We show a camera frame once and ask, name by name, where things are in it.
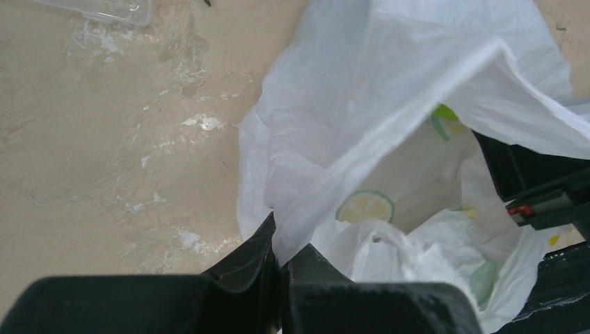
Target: white stain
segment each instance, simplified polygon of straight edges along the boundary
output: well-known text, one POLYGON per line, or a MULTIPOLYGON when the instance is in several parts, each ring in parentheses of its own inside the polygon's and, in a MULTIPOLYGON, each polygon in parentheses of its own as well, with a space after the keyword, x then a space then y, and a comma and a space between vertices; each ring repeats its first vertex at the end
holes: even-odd
POLYGON ((135 140, 139 136, 139 128, 141 128, 141 124, 137 124, 137 129, 135 130, 135 134, 133 135, 133 138, 131 138, 131 144, 135 143, 135 140))
POLYGON ((198 113, 180 124, 186 125, 189 127, 199 124, 201 129, 203 129, 205 131, 211 131, 213 129, 219 129, 219 130, 225 129, 227 122, 223 122, 221 120, 218 120, 217 118, 215 118, 213 116, 205 115, 203 113, 198 113))
POLYGON ((91 24, 89 20, 86 20, 84 22, 84 28, 81 31, 75 31, 72 34, 72 38, 82 49, 96 46, 104 51, 123 54, 118 41, 119 39, 131 40, 133 38, 133 31, 108 31, 105 25, 91 24))
POLYGON ((129 202, 125 203, 125 209, 130 211, 133 214, 140 212, 146 205, 156 204, 156 203, 166 203, 166 199, 160 197, 157 191, 152 193, 152 200, 147 203, 138 203, 138 204, 131 204, 129 202))
POLYGON ((151 155, 141 158, 141 168, 145 168, 148 166, 148 161, 152 158, 151 155))
POLYGON ((199 253, 203 246, 206 246, 204 242, 201 241, 201 236, 189 232, 186 227, 180 227, 176 229, 175 235, 173 235, 173 239, 177 239, 180 241, 182 248, 184 249, 192 249, 193 251, 199 253))

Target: crumpled plastic bag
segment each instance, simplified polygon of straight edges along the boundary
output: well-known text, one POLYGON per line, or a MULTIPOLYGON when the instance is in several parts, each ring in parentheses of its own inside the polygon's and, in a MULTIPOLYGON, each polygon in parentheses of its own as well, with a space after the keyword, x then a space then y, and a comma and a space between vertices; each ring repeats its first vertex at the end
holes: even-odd
POLYGON ((484 330, 497 330, 524 305, 555 231, 516 227, 462 126, 590 158, 590 124, 554 100, 571 98, 569 71, 532 1, 310 0, 242 122, 242 237, 274 210, 280 264, 313 236, 356 280, 457 285, 484 330), (432 116, 440 103, 461 124, 432 116), (334 222, 365 190, 392 203, 390 223, 334 222), (381 241, 369 242, 374 234, 381 241), (470 256, 452 248, 457 240, 470 256), (431 262, 449 270, 435 273, 431 262))

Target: yellow spot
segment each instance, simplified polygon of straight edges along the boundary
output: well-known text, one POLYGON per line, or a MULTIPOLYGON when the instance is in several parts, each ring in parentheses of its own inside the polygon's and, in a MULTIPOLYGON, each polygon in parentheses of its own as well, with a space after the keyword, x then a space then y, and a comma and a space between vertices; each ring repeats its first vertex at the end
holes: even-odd
POLYGON ((549 239, 549 244, 551 246, 555 245, 555 243, 557 242, 558 239, 559 239, 559 235, 558 234, 554 235, 553 237, 551 237, 551 239, 549 239))

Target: plastic bag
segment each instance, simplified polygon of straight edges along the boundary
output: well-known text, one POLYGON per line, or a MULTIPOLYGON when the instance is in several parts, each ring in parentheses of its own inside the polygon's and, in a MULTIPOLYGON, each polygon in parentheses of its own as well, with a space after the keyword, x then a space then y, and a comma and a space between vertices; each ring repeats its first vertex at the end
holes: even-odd
POLYGON ((331 262, 330 250, 342 253, 340 269, 357 280, 459 286, 495 331, 524 305, 553 231, 518 229, 472 134, 431 112, 444 103, 483 135, 588 159, 590 124, 554 100, 571 97, 568 78, 532 1, 310 0, 242 122, 242 236, 273 209, 281 264, 313 235, 331 262), (391 223, 334 222, 347 199, 368 193, 384 196, 379 217, 391 223), (470 227, 450 234, 467 240, 463 262, 446 246, 456 239, 436 232, 449 224, 470 227), (320 237, 322 226, 330 232, 320 237), (368 242, 375 233, 387 242, 368 242))

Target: floor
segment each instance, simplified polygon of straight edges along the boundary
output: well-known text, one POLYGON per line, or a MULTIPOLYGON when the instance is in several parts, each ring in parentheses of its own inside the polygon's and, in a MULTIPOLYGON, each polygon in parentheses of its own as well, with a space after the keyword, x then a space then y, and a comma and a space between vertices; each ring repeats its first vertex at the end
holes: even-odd
MULTIPOLYGON (((130 29, 0 0, 0 317, 43 276, 199 273, 241 243, 238 128, 305 0, 212 2, 130 29)), ((590 3, 538 3, 589 96, 590 3)))

